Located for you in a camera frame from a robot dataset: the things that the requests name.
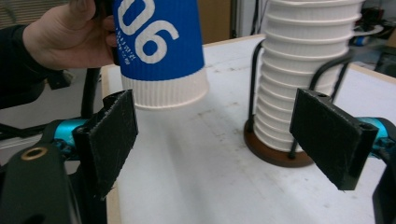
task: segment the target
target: black sleeve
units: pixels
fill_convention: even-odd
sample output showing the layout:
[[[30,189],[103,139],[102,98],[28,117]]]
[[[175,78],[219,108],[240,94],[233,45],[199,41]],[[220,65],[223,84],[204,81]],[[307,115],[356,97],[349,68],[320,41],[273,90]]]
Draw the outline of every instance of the black sleeve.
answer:
[[[25,25],[0,30],[0,96],[23,92],[59,71],[37,63],[22,41]]]

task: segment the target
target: table surface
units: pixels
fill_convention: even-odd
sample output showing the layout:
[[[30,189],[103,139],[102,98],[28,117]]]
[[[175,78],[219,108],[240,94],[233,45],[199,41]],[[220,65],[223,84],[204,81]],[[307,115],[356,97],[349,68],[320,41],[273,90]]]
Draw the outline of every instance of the table surface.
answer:
[[[278,167],[247,148],[250,64],[262,39],[205,46],[210,91],[201,101],[137,110],[139,135],[118,178],[122,223],[375,223],[382,161],[369,158],[357,188],[340,191],[314,164]],[[121,90],[114,65],[102,80],[104,96]],[[396,123],[395,97],[394,78],[351,65],[335,103],[355,117]]]

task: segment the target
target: round base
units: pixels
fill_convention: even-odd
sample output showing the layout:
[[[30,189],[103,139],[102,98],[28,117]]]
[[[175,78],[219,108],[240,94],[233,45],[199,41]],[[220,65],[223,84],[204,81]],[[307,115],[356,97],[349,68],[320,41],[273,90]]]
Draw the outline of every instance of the round base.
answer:
[[[247,147],[254,155],[273,165],[283,167],[303,167],[313,163],[306,152],[296,152],[295,158],[289,158],[289,152],[272,149],[257,138],[254,132],[248,132],[248,123],[245,123],[244,139]]]

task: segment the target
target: blue paper cup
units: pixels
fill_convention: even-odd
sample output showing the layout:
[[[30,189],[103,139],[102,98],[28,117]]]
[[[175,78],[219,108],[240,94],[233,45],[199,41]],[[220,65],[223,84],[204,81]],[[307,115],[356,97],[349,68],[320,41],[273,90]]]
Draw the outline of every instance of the blue paper cup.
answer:
[[[116,0],[113,6],[124,89],[137,108],[191,104],[208,92],[196,0]]]

